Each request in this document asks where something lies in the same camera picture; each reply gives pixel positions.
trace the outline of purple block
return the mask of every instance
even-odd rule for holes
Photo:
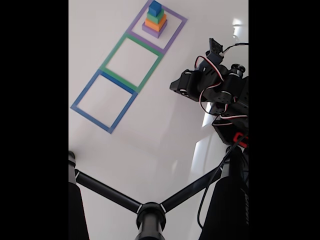
[[[168,23],[168,20],[165,20],[165,23],[163,24],[160,31],[153,30],[152,28],[146,26],[145,23],[143,23],[142,30],[158,39],[160,37],[160,35],[162,34],[162,32],[165,30],[167,23]]]

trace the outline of block tower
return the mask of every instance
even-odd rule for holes
[[[142,24],[142,30],[158,39],[166,28],[167,22],[167,15],[162,5],[157,1],[153,1]]]

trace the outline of blue square outline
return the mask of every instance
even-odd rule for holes
[[[89,115],[88,113],[86,113],[85,111],[81,110],[80,108],[78,108],[78,104],[80,103],[80,101],[82,100],[82,98],[86,95],[86,93],[88,92],[88,90],[90,89],[90,87],[92,86],[92,84],[95,82],[95,80],[97,79],[97,77],[101,75],[103,77],[106,78],[106,80],[109,80],[111,82],[113,82],[114,84],[116,84],[117,86],[119,86],[120,88],[122,88],[123,90],[127,91],[128,93],[132,94],[131,98],[129,99],[129,101],[126,103],[126,105],[124,106],[124,108],[122,109],[122,111],[120,112],[120,114],[116,117],[115,121],[113,122],[113,124],[108,127],[105,124],[103,124],[102,122],[100,122],[99,120],[95,119],[93,116]],[[103,72],[102,70],[98,69],[95,74],[92,76],[92,78],[90,79],[90,81],[87,83],[87,85],[85,86],[85,88],[82,90],[82,92],[80,93],[80,95],[76,98],[76,100],[74,101],[74,103],[71,105],[71,109],[76,111],[78,114],[82,115],[83,117],[85,117],[86,119],[88,119],[89,121],[91,121],[92,123],[94,123],[95,125],[99,126],[100,128],[102,128],[103,130],[107,131],[108,133],[112,134],[112,132],[115,130],[116,126],[118,125],[118,123],[120,122],[120,120],[123,118],[123,116],[125,115],[125,113],[127,112],[127,110],[129,109],[129,107],[131,106],[131,104],[133,103],[133,101],[136,99],[138,93],[135,92],[134,90],[132,90],[131,88],[127,87],[126,85],[124,85],[122,82],[118,81],[117,79],[115,79],[114,77],[110,76],[109,74]]]

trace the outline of green square outline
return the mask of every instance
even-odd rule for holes
[[[149,69],[149,71],[147,72],[147,74],[143,78],[142,82],[139,84],[139,86],[133,85],[128,80],[122,78],[118,74],[114,73],[113,71],[111,71],[111,70],[109,70],[109,69],[107,69],[105,67],[110,62],[110,60],[115,55],[115,53],[118,51],[118,49],[120,48],[122,43],[125,41],[125,39],[127,39],[127,38],[132,40],[132,41],[134,41],[136,44],[139,44],[140,46],[144,47],[145,49],[149,50],[150,52],[152,52],[152,53],[154,53],[155,55],[158,56],[156,61],[153,63],[152,67]],[[158,64],[160,63],[160,61],[162,60],[163,57],[164,57],[163,53],[155,50],[154,48],[150,47],[149,45],[145,44],[144,42],[140,41],[139,39],[137,39],[134,36],[132,36],[132,35],[130,35],[130,34],[125,32],[122,35],[122,37],[120,38],[120,40],[117,42],[117,44],[114,46],[112,51],[109,53],[109,55],[106,57],[106,59],[103,61],[103,63],[99,67],[99,69],[101,71],[105,72],[106,74],[109,74],[110,76],[112,76],[113,78],[118,80],[119,82],[123,83],[127,87],[131,88],[133,91],[135,91],[137,93],[140,93],[141,89],[145,86],[145,84],[147,83],[148,79],[150,78],[150,76],[152,75],[152,73],[154,72],[154,70],[156,69],[156,67],[158,66]]]

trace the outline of black wire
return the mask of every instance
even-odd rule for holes
[[[232,47],[236,47],[236,46],[245,46],[245,45],[249,45],[248,42],[238,42],[235,45],[232,46],[228,46],[224,51],[222,51],[222,53],[224,54],[227,50],[229,50]]]
[[[248,179],[249,179],[249,173],[248,173],[248,176],[246,176],[246,179],[245,179],[245,181],[244,181],[245,184],[247,184]]]
[[[238,146],[238,144],[243,140],[245,139],[245,137],[249,134],[249,132],[247,131],[242,137],[240,137],[238,139],[238,141],[236,141],[236,143],[234,143],[230,150],[226,153],[226,155],[223,157],[222,161],[220,162],[220,164],[218,165],[218,167],[216,168],[216,170],[214,171],[214,173],[212,174],[209,182],[207,183],[207,186],[205,187],[205,190],[204,190],[204,193],[203,193],[203,196],[202,196],[202,199],[201,199],[201,202],[200,202],[200,206],[199,206],[199,209],[198,209],[198,214],[197,214],[197,222],[200,226],[201,229],[203,229],[204,227],[201,225],[200,223],[200,213],[201,213],[201,208],[202,208],[202,205],[204,204],[204,201],[205,201],[205,197],[206,197],[206,194],[208,192],[208,189],[209,189],[209,186],[212,182],[212,180],[215,178],[217,172],[220,170],[221,166],[224,164],[225,160],[228,158],[228,156],[230,155],[230,153],[236,148],[236,146]]]
[[[242,155],[241,158],[242,158],[242,161],[244,161],[246,163],[246,165],[249,167],[249,163],[248,163],[246,157],[244,155]]]

